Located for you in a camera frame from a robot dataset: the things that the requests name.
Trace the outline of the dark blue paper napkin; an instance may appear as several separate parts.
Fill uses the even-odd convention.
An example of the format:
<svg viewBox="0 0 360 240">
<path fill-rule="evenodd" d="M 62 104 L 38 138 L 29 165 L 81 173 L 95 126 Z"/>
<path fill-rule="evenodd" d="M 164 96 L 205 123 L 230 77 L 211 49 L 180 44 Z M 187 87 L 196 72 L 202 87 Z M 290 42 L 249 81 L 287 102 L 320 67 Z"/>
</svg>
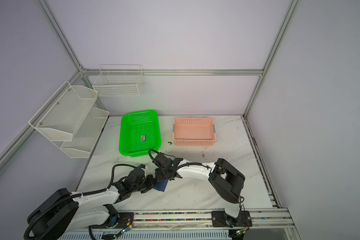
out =
<svg viewBox="0 0 360 240">
<path fill-rule="evenodd" d="M 168 180 L 160 181 L 157 182 L 153 188 L 159 192 L 164 192 L 167 187 L 167 184 L 168 184 Z"/>
</svg>

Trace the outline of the green plastic basket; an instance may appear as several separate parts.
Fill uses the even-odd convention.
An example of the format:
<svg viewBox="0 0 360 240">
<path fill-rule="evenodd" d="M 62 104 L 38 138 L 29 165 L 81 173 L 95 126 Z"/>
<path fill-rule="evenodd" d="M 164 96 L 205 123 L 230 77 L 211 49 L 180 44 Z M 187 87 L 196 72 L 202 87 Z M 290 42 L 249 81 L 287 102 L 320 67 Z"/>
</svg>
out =
<svg viewBox="0 0 360 240">
<path fill-rule="evenodd" d="M 141 135 L 146 135 L 146 141 L 141 141 Z M 145 156 L 150 149 L 157 151 L 161 144 L 159 116 L 156 111 L 139 111 L 122 117 L 120 154 L 131 158 Z"/>
</svg>

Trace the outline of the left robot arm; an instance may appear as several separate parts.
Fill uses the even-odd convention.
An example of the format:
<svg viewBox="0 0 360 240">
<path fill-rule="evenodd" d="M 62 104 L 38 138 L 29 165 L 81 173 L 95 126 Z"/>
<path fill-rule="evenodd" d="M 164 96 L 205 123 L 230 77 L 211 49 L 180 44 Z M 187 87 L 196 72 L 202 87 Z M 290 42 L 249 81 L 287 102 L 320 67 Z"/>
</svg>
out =
<svg viewBox="0 0 360 240">
<path fill-rule="evenodd" d="M 132 223 L 132 214 L 120 214 L 115 203 L 128 199 L 133 193 L 142 194 L 158 183 L 152 174 L 146 175 L 142 166 L 118 181 L 111 180 L 107 187 L 89 192 L 69 192 L 59 189 L 33 211 L 27 221 L 25 240 L 56 240 L 70 231 L 94 226 L 125 228 Z"/>
</svg>

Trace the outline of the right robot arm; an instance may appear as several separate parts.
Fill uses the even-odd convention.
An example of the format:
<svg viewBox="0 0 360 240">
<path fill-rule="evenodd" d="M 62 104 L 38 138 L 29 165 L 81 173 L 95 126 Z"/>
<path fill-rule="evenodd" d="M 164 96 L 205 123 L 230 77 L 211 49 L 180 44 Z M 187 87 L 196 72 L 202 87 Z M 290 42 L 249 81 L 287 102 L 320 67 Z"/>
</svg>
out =
<svg viewBox="0 0 360 240">
<path fill-rule="evenodd" d="M 190 162 L 183 158 L 149 150 L 152 163 L 157 166 L 155 175 L 158 182 L 192 178 L 209 182 L 217 194 L 226 201 L 225 214 L 237 220 L 242 212 L 241 196 L 245 176 L 227 160 L 219 158 L 212 163 Z"/>
</svg>

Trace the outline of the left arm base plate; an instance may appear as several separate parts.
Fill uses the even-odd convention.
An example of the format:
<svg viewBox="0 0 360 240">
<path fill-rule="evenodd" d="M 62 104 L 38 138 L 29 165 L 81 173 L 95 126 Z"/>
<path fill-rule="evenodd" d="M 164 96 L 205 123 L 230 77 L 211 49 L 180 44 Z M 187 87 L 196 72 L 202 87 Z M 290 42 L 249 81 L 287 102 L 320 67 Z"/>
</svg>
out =
<svg viewBox="0 0 360 240">
<path fill-rule="evenodd" d="M 132 224 L 134 220 L 134 213 L 122 212 L 118 214 L 112 214 L 107 220 L 106 227 L 109 229 L 123 229 L 128 224 Z"/>
</svg>

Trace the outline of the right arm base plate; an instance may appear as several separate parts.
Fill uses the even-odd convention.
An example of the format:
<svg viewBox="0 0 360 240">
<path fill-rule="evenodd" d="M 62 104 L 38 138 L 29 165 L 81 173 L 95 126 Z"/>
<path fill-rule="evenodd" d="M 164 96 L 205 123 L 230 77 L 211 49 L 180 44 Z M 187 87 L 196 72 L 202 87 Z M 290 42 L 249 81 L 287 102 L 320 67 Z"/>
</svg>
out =
<svg viewBox="0 0 360 240">
<path fill-rule="evenodd" d="M 231 217 L 225 211 L 213 211 L 212 224 L 213 227 L 252 227 L 252 218 L 249 211 L 240 210 L 239 215 L 236 218 Z"/>
</svg>

